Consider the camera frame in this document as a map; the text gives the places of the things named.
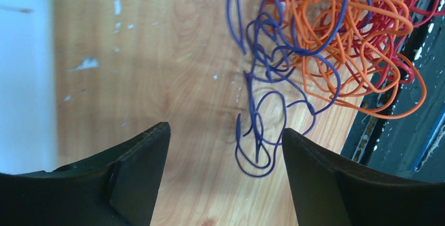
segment tangled wire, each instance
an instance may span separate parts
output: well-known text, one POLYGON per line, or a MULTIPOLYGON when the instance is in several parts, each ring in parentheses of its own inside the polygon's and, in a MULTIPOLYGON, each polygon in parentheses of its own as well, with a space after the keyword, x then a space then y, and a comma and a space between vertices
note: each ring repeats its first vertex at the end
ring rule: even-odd
POLYGON ((427 23, 433 16, 445 15, 445 12, 436 12, 439 0, 433 1, 429 12, 416 7, 419 0, 262 0, 257 18, 246 29, 242 24, 240 0, 235 0, 238 37, 231 19, 231 1, 227 0, 226 8, 229 30, 245 54, 246 35, 248 48, 253 55, 251 70, 245 72, 250 129, 241 135, 239 115, 236 131, 235 157, 241 170, 247 175, 264 177, 273 171, 277 148, 281 145, 282 130, 288 119, 287 108, 295 104, 304 104, 313 116, 310 128, 303 134, 314 127, 316 116, 332 104, 354 108, 384 119, 407 116, 423 104, 426 98, 425 83, 410 60, 397 50, 414 28, 427 23), (413 24, 412 12, 424 16, 421 22, 413 24), (260 35, 268 37, 275 47, 272 50, 265 48, 259 41, 260 35), (258 67, 264 68, 263 77, 255 74, 260 70, 258 67), (341 79, 338 73, 343 68, 349 73, 345 79, 341 79), (302 87, 290 79, 296 71, 301 73, 302 87), (379 75, 375 84, 370 81, 374 74, 379 75), (422 89, 418 103, 405 113, 380 114, 393 103, 399 85, 412 83, 415 78, 422 89), (288 83, 303 95, 303 99, 286 104, 283 94, 270 91, 257 104, 252 89, 254 81, 288 83), (317 90, 311 91, 312 85, 317 90), (390 92, 389 100, 375 109, 356 106, 346 99, 384 92, 390 92), (276 141, 264 137, 264 118, 259 113, 264 100, 273 94, 281 99, 284 113, 284 124, 276 141), (327 105, 316 111, 308 101, 308 95, 326 101, 327 105), (251 160, 241 146, 241 137, 249 134, 253 134, 256 142, 255 160, 251 160), (272 154, 265 145, 273 147, 272 154), (267 157, 263 165, 258 163, 261 152, 267 157), (240 156, 254 168, 260 169, 261 173, 247 171, 240 156))

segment wood grain surface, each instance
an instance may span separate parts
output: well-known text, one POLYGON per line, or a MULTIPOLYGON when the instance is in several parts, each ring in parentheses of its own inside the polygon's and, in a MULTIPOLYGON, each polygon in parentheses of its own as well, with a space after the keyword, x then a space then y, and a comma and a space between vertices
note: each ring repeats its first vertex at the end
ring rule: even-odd
MULTIPOLYGON (((234 158, 236 116, 247 116, 242 71, 251 57, 229 35, 225 0, 119 0, 118 15, 115 1, 54 0, 60 164, 168 121, 172 139, 152 226, 297 225, 281 149, 275 171, 262 179, 245 176, 234 158), (98 66, 70 71, 85 57, 98 66)), ((242 3, 252 19, 259 0, 242 3)), ((257 85, 256 94, 265 88, 257 85)), ((325 105, 310 99, 317 109, 325 105)), ((277 100, 263 110, 270 136, 282 120, 277 100)), ((308 137, 339 153, 355 113, 329 109, 308 137)), ((289 118, 297 131, 312 121, 304 106, 289 118)))

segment white object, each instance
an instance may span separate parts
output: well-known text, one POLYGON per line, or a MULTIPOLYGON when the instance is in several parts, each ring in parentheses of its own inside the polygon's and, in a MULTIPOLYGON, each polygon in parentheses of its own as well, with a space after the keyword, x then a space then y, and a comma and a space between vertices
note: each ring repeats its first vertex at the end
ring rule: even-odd
POLYGON ((0 172, 58 166, 52 0, 0 0, 0 172))
POLYGON ((115 15, 121 14, 121 0, 114 1, 114 14, 115 15))
POLYGON ((97 62, 96 58, 85 57, 79 66, 70 69, 70 71, 86 70, 86 69, 91 69, 91 68, 97 68, 98 66, 99 66, 99 62, 97 62))
POLYGON ((419 49, 416 51, 416 54, 414 55, 414 61, 419 60, 419 58, 422 57, 422 47, 419 47, 419 49))

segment cable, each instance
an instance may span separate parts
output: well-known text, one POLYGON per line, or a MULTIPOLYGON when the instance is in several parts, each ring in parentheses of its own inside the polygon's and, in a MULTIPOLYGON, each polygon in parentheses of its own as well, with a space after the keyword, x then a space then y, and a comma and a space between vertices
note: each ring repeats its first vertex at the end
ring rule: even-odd
POLYGON ((426 98, 425 83, 411 61, 396 51, 414 28, 428 22, 435 15, 445 15, 445 12, 436 12, 439 0, 433 1, 431 12, 416 8, 418 1, 262 0, 258 16, 244 29, 240 0, 235 0, 239 31, 237 36, 231 17, 231 0, 227 0, 229 31, 243 54, 247 54, 246 41, 253 56, 250 71, 244 72, 250 127, 247 132, 241 132, 241 114, 236 123, 235 158, 240 169, 251 177, 265 177, 273 171, 282 133, 287 125, 287 109, 294 105, 304 104, 313 116, 304 135, 315 126, 316 116, 333 104, 383 119, 399 119, 417 110, 426 98), (320 12, 309 17, 315 6, 319 7, 320 12), (424 15, 421 22, 412 23, 413 12, 424 15), (274 43, 273 49, 263 46, 264 37, 274 43), (349 73, 343 80, 338 72, 341 69, 349 73), (291 79, 296 71, 302 73, 302 86, 291 79), (370 81, 374 74, 379 75, 375 84, 370 81), (402 74, 407 75, 405 80, 401 78, 402 74), (392 104, 400 84, 412 83, 416 78, 422 95, 412 109, 396 115, 380 114, 392 104), (272 90, 257 103, 253 93, 256 83, 290 84, 303 98, 287 104, 282 93, 272 90), (310 85, 316 86, 315 91, 310 90, 310 85), (388 101, 375 109, 348 102, 350 98, 385 92, 390 92, 388 101), (265 138, 265 118, 260 114, 261 105, 270 96, 280 99, 280 108, 283 110, 283 126, 280 127, 278 138, 273 141, 265 138), (316 111, 308 96, 321 99, 327 105, 316 111), (250 158, 241 143, 242 138, 249 135, 255 140, 254 159, 250 158), (259 164, 261 154, 266 157, 264 164, 259 164), (242 161, 253 167, 253 170, 246 169, 242 161))
MULTIPOLYGON (((422 97, 411 110, 399 115, 379 114, 380 111, 392 104, 400 83, 411 83, 414 80, 414 76, 417 76, 421 85, 423 85, 423 79, 411 62, 408 59, 403 59, 401 54, 394 52, 394 40, 399 37, 403 39, 414 28, 409 18, 408 6, 404 3, 404 0, 372 0, 372 6, 369 5, 368 1, 349 0, 346 2, 348 8, 343 20, 342 31, 338 31, 335 40, 330 41, 329 45, 325 45, 325 41, 329 41, 328 34, 332 30, 336 30, 333 27, 333 22, 337 22, 336 17, 339 15, 337 4, 344 0, 282 1, 285 2, 284 11, 288 13, 288 18, 296 18, 296 24, 285 21, 283 31, 285 31, 285 28, 295 28, 300 33, 296 41, 297 43, 311 50, 319 50, 319 47, 323 47, 324 51, 329 54, 326 58, 333 60, 337 68, 344 65, 350 72, 350 77, 344 80, 341 85, 340 99, 336 100, 336 105, 351 107, 371 116, 398 119, 409 115, 423 104, 426 97, 426 88, 424 87, 422 87, 422 97), (326 1, 331 5, 329 9, 321 12, 314 23, 310 23, 307 19, 308 4, 309 2, 316 3, 320 1, 326 1), (372 13, 369 30, 359 30, 358 26, 362 26, 364 21, 361 19, 361 16, 363 14, 369 15, 369 12, 372 13), (332 18, 330 22, 325 22, 327 15, 330 15, 332 18), (408 74, 408 80, 401 80, 402 71, 408 74), (374 73, 380 74, 380 80, 375 85, 368 78, 374 73), (388 91, 392 91, 389 101, 373 110, 360 108, 342 99, 388 91)), ((303 88, 308 95, 329 102, 332 100, 332 95, 326 98, 308 90, 309 83, 307 78, 310 78, 311 83, 315 84, 321 92, 333 94, 335 90, 335 86, 331 84, 330 75, 332 75, 332 72, 329 68, 322 62, 315 61, 318 70, 317 72, 310 71, 309 61, 311 59, 305 57, 304 54, 294 56, 291 66, 297 67, 303 72, 303 75, 307 76, 303 76, 303 88), (326 86, 322 86, 318 79, 324 79, 326 86)))
MULTIPOLYGON (((236 125, 236 141, 237 146, 235 149, 235 158, 236 161, 241 169, 246 175, 251 177, 265 177, 269 175, 276 165, 276 154, 277 149, 281 145, 281 137, 284 128, 287 124, 287 108, 293 107, 297 104, 305 104, 306 107, 309 109, 311 115, 313 116, 312 123, 308 130, 303 132, 303 134, 307 134, 314 126, 316 122, 316 116, 323 111, 327 110, 335 101, 337 96, 340 93, 340 87, 337 87, 337 90, 333 94, 333 99, 329 101, 328 105, 324 108, 316 111, 313 105, 309 102, 306 94, 304 91, 296 85, 290 77, 294 74, 296 71, 295 68, 290 67, 290 61, 289 58, 293 54, 299 54, 299 55, 306 55, 306 56, 312 56, 320 61, 322 61, 324 64, 326 64, 335 75, 336 83, 337 85, 341 85, 340 81, 340 75, 335 69, 335 67, 327 61, 325 58, 320 56, 318 54, 318 51, 312 51, 307 50, 304 48, 300 48, 298 45, 292 45, 285 37, 285 34, 281 30, 281 25, 284 22, 283 18, 283 12, 280 9, 277 9, 278 12, 278 18, 273 19, 272 16, 267 13, 264 9, 264 5, 266 4, 267 0, 263 0, 260 6, 260 12, 258 14, 258 17, 251 21, 247 27, 246 27, 246 37, 248 46, 250 49, 250 52, 253 55, 253 62, 250 72, 244 72, 245 79, 246 79, 246 85, 247 85, 247 91, 248 91, 248 105, 249 105, 249 118, 250 118, 250 128, 248 131, 244 134, 241 134, 241 114, 237 117, 237 125, 236 125), (269 37, 270 40, 272 40, 276 47, 270 52, 266 52, 266 49, 259 43, 259 36, 260 34, 265 34, 267 37, 269 37), (282 57, 277 59, 276 55, 279 54, 282 57), (255 74, 257 67, 261 66, 266 69, 264 78, 259 77, 255 74), (286 104, 285 97, 282 93, 279 91, 269 91, 267 92, 256 104, 255 97, 253 95, 253 82, 265 82, 265 83, 280 83, 280 82, 287 82, 290 85, 292 85, 298 92, 300 92, 303 95, 302 100, 296 100, 293 101, 290 104, 286 104), (281 131, 279 133, 278 139, 276 141, 270 141, 264 137, 264 124, 263 124, 263 117, 259 113, 259 109, 262 105, 262 103, 265 101, 265 99, 269 96, 276 95, 281 100, 281 105, 283 108, 283 115, 284 115, 284 122, 283 126, 281 127, 281 131), (255 137, 255 159, 252 160, 248 156, 248 154, 243 149, 243 145, 241 143, 242 137, 247 137, 248 135, 253 134, 255 137), (269 153, 269 151, 266 148, 266 145, 272 146, 273 151, 272 153, 269 153), (267 158, 266 163, 264 165, 259 165, 259 156, 263 152, 267 158), (247 170, 242 162, 241 158, 243 158, 248 164, 250 164, 254 169, 257 171, 249 171, 247 170)), ((280 5, 279 0, 272 0, 276 5, 280 5)), ((346 4, 344 4, 341 11, 343 12, 343 15, 346 12, 346 4)), ((231 29, 231 33, 234 33, 233 31, 233 25, 231 23, 230 17, 227 17, 228 19, 228 25, 229 29, 231 29)), ((337 29, 340 27, 341 24, 341 17, 339 17, 339 21, 336 24, 337 29)), ((331 33, 331 37, 328 38, 328 41, 326 41, 325 46, 329 44, 329 39, 333 39, 335 35, 335 31, 331 33)), ((243 41, 240 39, 236 39, 236 42, 240 47, 244 47, 243 41)))

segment blue wire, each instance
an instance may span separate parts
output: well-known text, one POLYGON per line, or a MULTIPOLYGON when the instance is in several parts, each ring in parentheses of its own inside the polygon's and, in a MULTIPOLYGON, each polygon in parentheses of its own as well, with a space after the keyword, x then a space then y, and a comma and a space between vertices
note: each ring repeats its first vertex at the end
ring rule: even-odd
MULTIPOLYGON (((371 6, 371 7, 373 6, 373 1, 372 0, 366 0, 366 1, 368 2, 368 6, 371 6)), ((371 16, 372 16, 372 12, 368 11, 368 14, 366 15, 366 21, 363 24, 361 24, 357 29, 362 29, 366 25, 368 25, 369 22, 371 21, 371 16)), ((339 30, 338 32, 339 33, 344 33, 344 32, 346 32, 346 30, 339 30)))
MULTIPOLYGON (((278 147, 281 146, 281 139, 283 135, 283 130, 286 127, 288 115, 287 115, 287 108, 290 108, 297 104, 305 104, 308 108, 309 112, 313 116, 313 120, 311 123, 311 126, 303 133, 303 135, 306 135, 314 126, 316 123, 316 116, 323 111, 327 110, 332 104, 334 104, 335 100, 337 99, 339 93, 340 93, 340 75, 338 71, 335 69, 335 67, 324 57, 319 55, 320 51, 324 50, 326 46, 333 40, 335 34, 340 29, 340 25, 343 22, 343 18, 346 13, 347 8, 347 2, 349 0, 343 0, 341 12, 338 18, 338 21, 335 24, 333 32, 329 35, 327 42, 324 43, 319 49, 316 51, 307 50, 300 48, 298 45, 298 42, 296 41, 296 32, 295 29, 291 28, 291 36, 293 39, 293 43, 295 45, 292 45, 289 43, 289 41, 286 39, 285 35, 283 34, 281 30, 281 26, 283 24, 283 10, 280 4, 279 0, 273 0, 277 6, 278 13, 279 13, 279 19, 278 21, 274 20, 270 14, 267 12, 264 12, 264 6, 266 4, 266 0, 262 0, 260 11, 258 12, 258 17, 251 21, 245 29, 246 32, 246 39, 248 43, 248 47, 253 55, 253 63, 251 66, 250 72, 244 71, 244 76, 246 80, 247 85, 247 91, 248 91, 248 105, 249 105, 249 117, 250 117, 250 127, 247 132, 244 134, 241 133, 241 114, 238 114, 237 120, 236 120, 236 141, 237 145, 235 148, 235 159, 237 161, 237 164, 241 171, 245 173, 248 176, 251 177, 265 177, 268 176, 275 168, 276 165, 276 155, 278 147), (271 33, 265 29, 265 27, 272 28, 271 33), (253 36, 249 34, 249 30, 253 28, 253 36), (272 50, 271 54, 267 54, 265 49, 262 45, 259 44, 259 35, 260 32, 265 34, 267 37, 269 37, 277 46, 272 50), (280 52, 282 55, 281 60, 278 60, 275 65, 272 63, 276 60, 275 56, 277 52, 280 52), (299 56, 314 56, 323 63, 325 63, 333 72, 337 80, 337 89, 335 91, 334 96, 332 97, 331 101, 326 105, 325 107, 321 108, 320 110, 316 111, 314 106, 309 102, 309 99, 307 95, 304 93, 304 91, 296 85, 292 80, 290 80, 290 76, 293 75, 295 71, 295 67, 290 66, 289 57, 293 54, 297 54, 299 56), (265 72, 265 78, 257 77, 255 76, 255 68, 257 65, 264 66, 266 69, 265 72), (256 80, 258 82, 265 82, 265 83, 278 83, 278 82, 287 82, 291 84, 296 90, 298 90, 302 95, 303 99, 296 100, 290 104, 286 105, 285 97, 282 93, 279 91, 269 91, 267 92, 258 102, 258 104, 255 104, 255 99, 253 97, 253 81, 256 80), (265 101, 265 99, 271 95, 277 95, 282 104, 283 108, 283 114, 284 114, 284 120, 283 120, 283 126, 281 128, 281 132, 277 138, 276 141, 270 141, 269 139, 264 138, 264 118, 259 113, 260 107, 265 101), (252 134, 255 138, 255 159, 252 160, 250 157, 246 154, 246 152, 242 149, 241 146, 241 139, 243 137, 247 137, 249 134, 252 134), (270 153, 266 145, 273 146, 273 152, 270 153), (264 165, 259 165, 259 157, 261 152, 263 152, 267 158, 266 163, 264 165), (247 161, 251 166, 253 166, 256 169, 263 170, 262 174, 253 174, 243 167, 241 164, 240 156, 244 158, 245 161, 247 161)), ((243 35, 243 28, 241 23, 241 9, 239 5, 239 0, 236 0, 237 4, 237 16, 238 16, 238 28, 239 28, 239 39, 235 35, 235 31, 233 28, 233 25, 231 23, 230 18, 230 0, 227 0, 226 4, 226 16, 227 16, 227 22, 229 25, 230 33, 235 40, 235 42, 238 44, 240 49, 243 51, 244 54, 247 54, 246 49, 244 47, 244 35, 243 35)), ((368 13, 367 19, 364 23, 364 26, 368 24, 370 20, 370 12, 368 13)))

